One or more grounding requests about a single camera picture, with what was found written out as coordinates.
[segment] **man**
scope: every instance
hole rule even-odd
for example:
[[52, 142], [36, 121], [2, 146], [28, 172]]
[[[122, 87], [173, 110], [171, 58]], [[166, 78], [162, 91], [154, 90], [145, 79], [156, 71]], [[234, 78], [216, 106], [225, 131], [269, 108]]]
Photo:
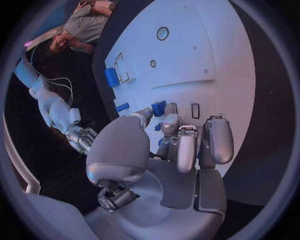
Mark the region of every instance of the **man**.
[[111, 7], [105, 7], [103, 3], [107, 4], [107, 1], [77, 8], [64, 25], [62, 33], [52, 39], [50, 53], [57, 54], [68, 47], [87, 54], [94, 53], [94, 45], [112, 13]]

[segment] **black background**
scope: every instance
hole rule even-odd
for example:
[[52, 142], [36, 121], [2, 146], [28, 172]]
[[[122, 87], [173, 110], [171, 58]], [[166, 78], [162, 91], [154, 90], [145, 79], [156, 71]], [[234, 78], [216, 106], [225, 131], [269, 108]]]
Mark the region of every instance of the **black background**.
[[[3, 1], [1, 22], [0, 47], [4, 43], [11, 30], [20, 20], [23, 13], [28, 10], [36, 0]], [[275, 12], [287, 24], [300, 46], [300, 4], [295, 0], [266, 0]], [[270, 232], [266, 239], [299, 239], [300, 226], [300, 194], [298, 193], [280, 223]], [[29, 239], [33, 238], [19, 222], [7, 203], [2, 192], [0, 193], [0, 222], [2, 239]]]

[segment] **gray shirt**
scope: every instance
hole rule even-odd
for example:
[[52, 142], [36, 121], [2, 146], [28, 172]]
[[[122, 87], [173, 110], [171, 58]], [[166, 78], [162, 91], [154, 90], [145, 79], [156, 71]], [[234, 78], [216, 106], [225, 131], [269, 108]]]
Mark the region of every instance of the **gray shirt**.
[[97, 39], [100, 37], [108, 20], [107, 16], [92, 14], [91, 10], [90, 5], [81, 8], [73, 13], [64, 25], [64, 30], [76, 37], [81, 43], [97, 43]]

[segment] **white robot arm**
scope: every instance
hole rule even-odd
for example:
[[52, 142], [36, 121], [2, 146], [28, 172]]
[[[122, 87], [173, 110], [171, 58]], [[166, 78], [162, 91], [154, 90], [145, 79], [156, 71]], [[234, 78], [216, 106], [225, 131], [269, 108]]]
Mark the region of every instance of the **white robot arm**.
[[50, 91], [47, 79], [37, 74], [25, 56], [17, 63], [14, 73], [37, 100], [38, 109], [47, 126], [58, 129], [74, 149], [87, 154], [97, 133], [91, 128], [76, 125], [81, 120], [79, 109], [70, 108], [61, 96]]

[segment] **pink light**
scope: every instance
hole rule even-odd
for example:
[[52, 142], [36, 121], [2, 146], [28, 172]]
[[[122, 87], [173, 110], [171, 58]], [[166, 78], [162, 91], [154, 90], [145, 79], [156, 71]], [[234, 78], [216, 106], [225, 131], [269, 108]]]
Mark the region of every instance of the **pink light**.
[[25, 42], [25, 43], [24, 43], [24, 47], [29, 47], [29, 45], [32, 44], [32, 43], [33, 43], [33, 41]]

